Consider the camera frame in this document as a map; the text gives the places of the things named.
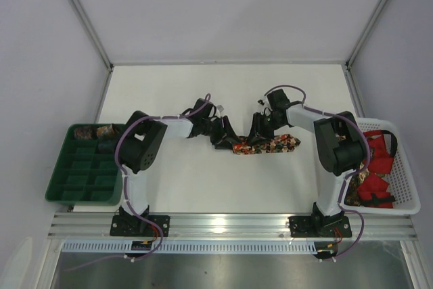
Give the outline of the colourful patterned necktie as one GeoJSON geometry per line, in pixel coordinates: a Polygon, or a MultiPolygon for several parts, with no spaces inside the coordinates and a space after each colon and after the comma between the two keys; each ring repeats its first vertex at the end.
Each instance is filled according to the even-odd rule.
{"type": "Polygon", "coordinates": [[[232,146],[232,152],[237,155],[254,155],[254,154],[278,154],[293,152],[301,141],[286,133],[276,135],[271,140],[266,140],[263,144],[249,146],[246,142],[246,137],[240,137],[242,143],[232,146]]]}

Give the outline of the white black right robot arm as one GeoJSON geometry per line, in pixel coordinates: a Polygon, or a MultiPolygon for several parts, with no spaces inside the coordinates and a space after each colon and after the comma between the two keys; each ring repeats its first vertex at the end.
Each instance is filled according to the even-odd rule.
{"type": "Polygon", "coordinates": [[[302,100],[292,102],[283,89],[283,85],[274,87],[264,94],[260,104],[265,108],[253,115],[247,144],[262,145],[284,126],[299,127],[315,136],[319,162],[328,174],[319,179],[319,197],[304,222],[306,227],[302,229],[294,223],[291,227],[323,236],[343,222],[340,196],[344,181],[359,173],[361,163],[370,159],[368,141],[352,113],[336,114],[309,107],[305,104],[306,93],[302,94],[302,100]]]}

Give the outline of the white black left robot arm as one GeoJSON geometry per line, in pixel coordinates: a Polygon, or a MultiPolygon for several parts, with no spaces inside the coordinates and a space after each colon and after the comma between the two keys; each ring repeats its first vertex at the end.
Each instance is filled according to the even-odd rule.
{"type": "Polygon", "coordinates": [[[150,209],[146,194],[147,170],[165,140],[203,135],[218,150],[231,150],[234,145],[241,144],[229,118],[219,116],[218,111],[208,94],[177,115],[150,116],[140,110],[132,113],[114,149],[114,161],[122,173],[123,213],[147,218],[150,209]]]}

